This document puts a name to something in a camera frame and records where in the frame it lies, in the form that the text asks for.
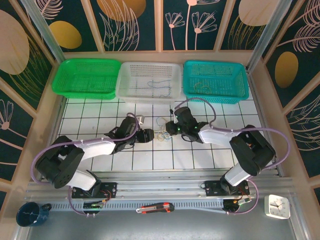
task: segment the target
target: grid surface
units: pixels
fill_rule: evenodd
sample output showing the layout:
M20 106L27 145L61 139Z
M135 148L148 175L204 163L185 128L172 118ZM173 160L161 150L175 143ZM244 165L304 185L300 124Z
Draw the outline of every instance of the grid surface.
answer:
M63 114L59 135L72 140L88 140L102 137L115 126L120 126L128 112L145 116L143 129L159 130L157 118L171 120L170 109L186 100L181 93L174 106L125 103L113 100L68 99ZM210 107L203 102L185 103L198 122L209 122L213 118ZM249 91L249 98L237 104L212 104L217 118L217 127L241 129L251 124L261 127L255 102ZM181 169L229 169L237 164L230 148L215 144L186 142L181 136L149 143L136 143L115 155L101 155L81 162L80 170L94 172L135 170L181 170Z

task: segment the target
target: flower illustration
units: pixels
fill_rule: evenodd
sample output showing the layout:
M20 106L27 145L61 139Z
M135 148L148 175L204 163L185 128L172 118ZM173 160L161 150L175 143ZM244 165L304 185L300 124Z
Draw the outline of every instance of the flower illustration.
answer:
M7 101L7 103L5 104L5 102L2 99L0 99L0 131L9 130L12 133L26 139L27 138L26 136L23 136L22 134L17 133L16 131L10 128L10 120L13 113L14 113L14 104L10 101ZM1 138L0 138L0 142L19 150L23 149L21 146L15 145ZM0 162L0 164L15 165L15 163L11 164L11 163L3 163L3 162Z
M215 21L215 12L211 14L204 12L200 18L198 11L192 14L192 24L195 32L194 50L197 50L198 34L217 30L217 24L214 24Z
M2 130L7 130L9 128L13 112L14 104L8 101L5 105L5 102L0 99L0 127Z
M206 4L216 4L220 0L186 0L186 3L189 5L188 12L186 15L186 26L185 26L185 50L188 50L188 26L189 26L189 15L191 6L196 5L206 5Z
M172 15L171 15L170 12L168 12L168 13L165 14L165 19L166 19L166 22L168 23L169 28L170 28L173 50L176 50L174 37L173 37L173 34L172 34L172 29L173 28L182 27L182 26L184 26L186 24L186 22L183 21L183 17L181 15L181 12L180 13L176 13L175 12Z

